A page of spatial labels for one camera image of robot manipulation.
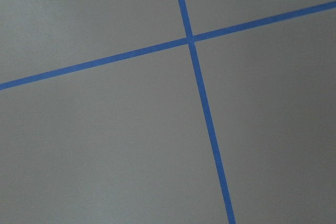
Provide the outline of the blue tape long strip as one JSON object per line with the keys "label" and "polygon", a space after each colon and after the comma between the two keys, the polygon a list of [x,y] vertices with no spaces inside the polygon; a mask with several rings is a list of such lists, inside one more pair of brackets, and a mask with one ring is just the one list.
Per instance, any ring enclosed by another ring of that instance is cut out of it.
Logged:
{"label": "blue tape long strip", "polygon": [[[331,10],[334,8],[335,8],[335,1],[331,1],[331,2],[327,2],[327,3],[323,3],[323,4],[311,6],[311,7],[293,10],[293,11],[286,12],[283,14],[273,15],[273,16],[269,16],[269,17],[265,17],[265,18],[261,18],[257,20],[252,20],[249,22],[201,33],[201,34],[193,36],[192,41],[199,42],[203,40],[208,40],[211,38],[220,37],[220,36],[236,33],[236,32],[243,31],[243,30],[248,30],[248,29],[252,29],[252,28],[256,28],[256,27],[260,27],[264,25],[269,25],[272,23],[277,23],[277,22],[281,22],[284,20],[292,19],[292,18],[297,18],[297,17],[306,16],[306,15],[310,15],[310,14],[314,14],[318,12],[323,12],[323,11]],[[164,43],[149,46],[149,47],[140,48],[140,49],[133,50],[133,51],[124,52],[124,53],[117,54],[117,55],[112,55],[112,56],[96,59],[93,61],[80,63],[77,65],[72,65],[72,66],[68,66],[68,67],[64,67],[64,68],[60,68],[60,69],[56,69],[52,71],[47,71],[47,72],[35,74],[32,76],[1,83],[1,90],[10,89],[10,88],[25,85],[28,83],[32,83],[32,82],[36,82],[40,80],[46,80],[46,79],[54,78],[57,76],[62,76],[65,74],[82,71],[82,70],[86,70],[86,69],[90,69],[90,68],[94,68],[98,66],[103,66],[109,63],[113,63],[113,62],[117,62],[117,61],[121,61],[125,59],[130,59],[130,58],[134,58],[134,57],[138,57],[138,56],[142,56],[146,54],[151,54],[153,52],[171,49],[171,48],[183,46],[186,44],[188,44],[187,38],[181,38],[181,39],[172,40],[172,41],[164,42]]]}

